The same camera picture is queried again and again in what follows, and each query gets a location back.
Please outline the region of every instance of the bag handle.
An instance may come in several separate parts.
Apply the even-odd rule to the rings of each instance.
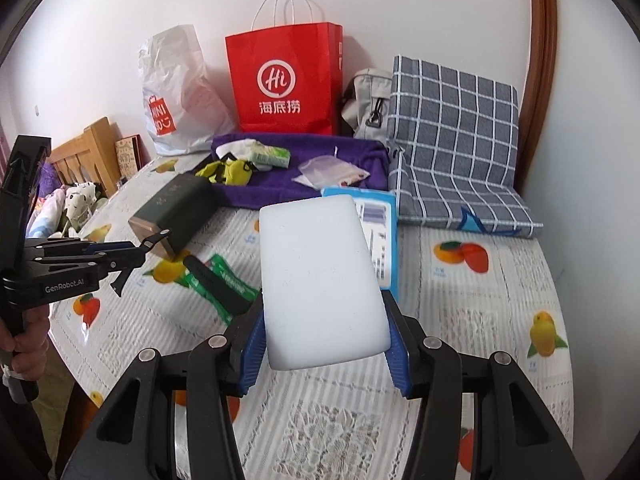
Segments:
[[[292,20],[293,20],[293,25],[296,24],[296,15],[295,15],[295,9],[294,9],[294,3],[293,0],[291,1],[291,12],[292,12]],[[309,2],[309,0],[304,0],[306,3],[306,6],[309,8],[309,15],[311,16],[311,20],[309,21],[309,23],[313,23],[314,22],[314,10],[311,8],[311,3]],[[278,0],[276,0],[276,4],[273,6],[273,26],[276,26],[276,12],[278,10]]]
[[[268,0],[264,0],[262,2],[262,5],[260,6],[260,8],[258,9],[258,12],[255,13],[254,16],[254,20],[251,22],[251,30],[254,30],[255,27],[255,20],[258,19],[258,15],[260,14],[260,11],[262,10],[262,8],[264,7],[264,4],[267,3]],[[293,2],[293,0],[289,0],[291,2],[291,12],[292,12],[292,21],[293,21],[293,25],[296,24],[296,7],[295,4]],[[309,7],[309,12],[311,13],[311,22],[313,22],[313,18],[314,18],[314,14],[313,14],[313,10],[311,8],[311,4],[309,3],[309,0],[305,0],[307,6]],[[276,10],[278,8],[278,0],[276,0],[276,4],[273,7],[273,26],[275,27],[275,23],[276,23]]]

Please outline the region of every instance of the haidilao logo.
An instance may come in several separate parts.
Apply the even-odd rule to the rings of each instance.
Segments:
[[[258,86],[267,97],[282,99],[296,85],[296,73],[291,65],[281,59],[267,61],[258,70]]]

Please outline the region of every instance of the lemon print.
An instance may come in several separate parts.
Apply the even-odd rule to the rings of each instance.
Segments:
[[[182,262],[189,254],[189,251],[181,251],[178,257],[172,262],[162,260],[153,270],[146,272],[145,276],[152,276],[158,283],[178,283],[182,286],[189,286],[184,281],[184,275],[187,269]]]
[[[104,243],[104,239],[107,237],[107,234],[109,234],[109,231],[111,231],[111,224],[103,225],[91,231],[86,239],[91,242],[96,242],[97,244]]]
[[[167,171],[175,171],[175,163],[178,162],[177,158],[172,158],[166,162],[160,164],[157,168],[154,169],[156,173],[166,173]]]
[[[539,354],[550,357],[556,348],[568,348],[567,343],[556,332],[556,323],[548,312],[541,310],[533,317],[533,325],[529,331],[531,346],[527,357]]]
[[[98,392],[91,392],[89,394],[89,398],[94,402],[96,406],[98,406],[98,408],[100,408],[102,406],[102,403],[104,402],[102,395]]]

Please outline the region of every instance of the gray checkered pillow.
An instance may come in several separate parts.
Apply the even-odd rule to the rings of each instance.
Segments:
[[[400,221],[456,229],[471,213],[488,232],[539,234],[542,224],[513,190],[515,88],[399,56],[389,111],[389,188]]]

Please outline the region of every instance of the lace tablecloth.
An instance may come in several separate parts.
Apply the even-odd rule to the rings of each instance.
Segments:
[[[176,172],[190,170],[203,157],[153,161],[110,199],[81,236],[135,241],[128,219]],[[221,254],[236,275],[259,288],[257,219],[257,211],[221,209],[187,249],[201,260]],[[434,248],[449,241],[484,248],[488,272],[439,260]],[[534,315],[545,311],[566,341],[558,297],[538,242],[404,225],[398,242],[402,312],[417,317],[428,335],[460,352],[483,357],[499,349],[510,353],[571,443],[569,349],[540,346],[537,352],[529,333]],[[100,311],[88,329],[74,311],[75,300],[52,306],[50,335],[56,349],[98,404],[141,349],[153,347],[163,355],[181,352],[224,331],[209,302],[156,276],[160,261],[150,255],[133,272],[122,298],[109,287],[114,277],[104,280],[94,293]],[[463,404],[465,440],[473,435],[471,397],[465,396]],[[265,360],[234,421],[242,467],[247,478],[260,480],[392,480],[404,468],[418,406],[393,387],[383,355],[295,372],[275,372]],[[461,449],[469,448],[468,442],[461,444]],[[176,459],[184,478],[190,476],[186,449],[186,410],[178,406]],[[469,478],[464,454],[459,479]]]

